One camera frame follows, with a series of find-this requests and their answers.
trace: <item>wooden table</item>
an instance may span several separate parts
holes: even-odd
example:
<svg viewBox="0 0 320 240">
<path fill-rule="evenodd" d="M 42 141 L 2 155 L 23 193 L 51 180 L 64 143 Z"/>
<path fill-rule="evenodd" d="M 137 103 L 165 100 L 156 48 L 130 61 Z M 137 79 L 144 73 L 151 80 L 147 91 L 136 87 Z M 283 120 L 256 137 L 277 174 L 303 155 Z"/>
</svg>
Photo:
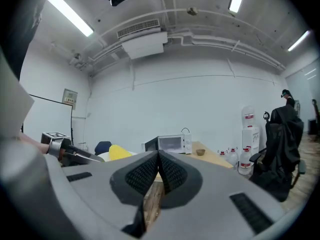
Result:
<svg viewBox="0 0 320 240">
<path fill-rule="evenodd" d="M 205 149 L 204 155 L 197 155 L 196 150 Z M 217 153 L 211 151 L 205 145 L 203 145 L 200 141 L 192 142 L 192 153 L 191 154 L 183 154 L 184 156 L 199 159 L 208 163 L 212 163 L 219 166 L 224 166 L 227 168 L 232 168 L 233 166 L 228 163 L 226 160 L 221 158 Z M 155 182 L 162 182 L 161 176 L 158 173 L 155 177 Z"/>
<path fill-rule="evenodd" d="M 198 149 L 205 149 L 204 155 L 197 155 L 196 150 Z M 221 158 L 217 153 L 211 151 L 199 141 L 192 142 L 191 154 L 183 155 L 219 166 L 224 166 L 226 168 L 233 167 L 230 163 Z M 160 214 L 159 207 L 161 203 L 161 197 L 164 195 L 164 184 L 159 173 L 157 174 L 154 181 L 155 182 L 151 185 L 148 193 L 145 195 L 143 202 L 143 213 L 147 230 L 150 228 L 150 226 L 152 226 L 152 224 Z"/>
</svg>

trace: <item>bowl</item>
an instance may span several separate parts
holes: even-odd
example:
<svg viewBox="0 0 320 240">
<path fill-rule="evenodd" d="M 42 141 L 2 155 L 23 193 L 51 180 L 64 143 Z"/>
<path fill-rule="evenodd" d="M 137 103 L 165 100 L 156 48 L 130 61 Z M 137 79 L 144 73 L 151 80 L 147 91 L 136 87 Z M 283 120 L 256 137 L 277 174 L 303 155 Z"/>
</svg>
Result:
<svg viewBox="0 0 320 240">
<path fill-rule="evenodd" d="M 206 150 L 205 149 L 197 149 L 195 152 L 198 156 L 203 156 L 205 154 Z"/>
</svg>

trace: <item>microwave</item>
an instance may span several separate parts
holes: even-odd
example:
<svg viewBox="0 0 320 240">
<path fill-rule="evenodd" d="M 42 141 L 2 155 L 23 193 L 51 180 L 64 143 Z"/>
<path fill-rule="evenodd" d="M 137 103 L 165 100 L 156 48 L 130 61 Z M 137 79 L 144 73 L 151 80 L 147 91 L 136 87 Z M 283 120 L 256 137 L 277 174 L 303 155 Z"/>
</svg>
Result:
<svg viewBox="0 0 320 240">
<path fill-rule="evenodd" d="M 191 134 L 163 135 L 141 144 L 143 152 L 164 150 L 174 153 L 192 153 Z"/>
</svg>

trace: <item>black cable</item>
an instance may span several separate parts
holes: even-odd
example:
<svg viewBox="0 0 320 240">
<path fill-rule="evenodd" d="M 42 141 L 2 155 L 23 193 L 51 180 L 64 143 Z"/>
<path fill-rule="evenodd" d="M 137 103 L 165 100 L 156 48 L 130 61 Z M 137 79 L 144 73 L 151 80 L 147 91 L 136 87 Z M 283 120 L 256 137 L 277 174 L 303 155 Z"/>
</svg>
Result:
<svg viewBox="0 0 320 240">
<path fill-rule="evenodd" d="M 189 129 L 188 129 L 187 127 L 184 127 L 184 128 L 181 130 L 182 133 L 183 133 L 183 130 L 184 130 L 184 129 L 187 129 L 188 132 L 190 133 L 190 131 L 189 131 Z"/>
</svg>

